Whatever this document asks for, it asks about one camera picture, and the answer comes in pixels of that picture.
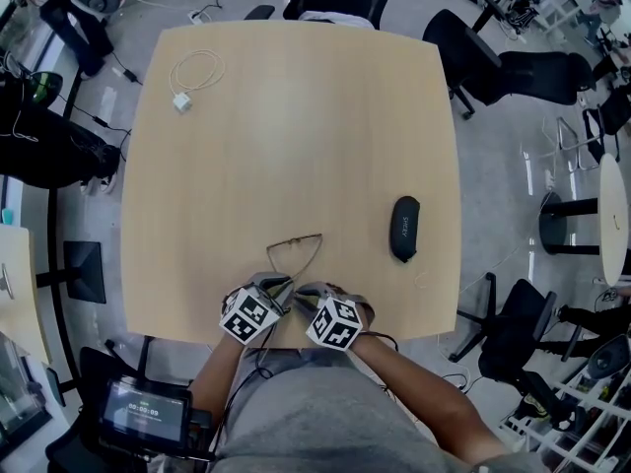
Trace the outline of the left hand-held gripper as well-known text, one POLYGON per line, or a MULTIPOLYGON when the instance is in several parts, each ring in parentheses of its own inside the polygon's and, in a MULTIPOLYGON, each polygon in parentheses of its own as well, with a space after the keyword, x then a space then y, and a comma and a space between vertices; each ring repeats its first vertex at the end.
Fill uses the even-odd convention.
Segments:
POLYGON ((221 329, 248 345, 287 314, 292 306, 294 283, 280 272, 257 272, 250 281, 225 296, 222 302, 221 329))

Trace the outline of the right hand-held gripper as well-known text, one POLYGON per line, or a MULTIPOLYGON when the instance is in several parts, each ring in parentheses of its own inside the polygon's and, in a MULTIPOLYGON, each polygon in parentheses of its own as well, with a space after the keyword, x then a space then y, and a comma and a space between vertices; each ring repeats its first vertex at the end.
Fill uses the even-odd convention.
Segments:
POLYGON ((294 306, 310 321, 307 336, 318 346, 336 351, 347 351, 375 318, 365 297, 326 284, 305 284, 298 288, 294 306))

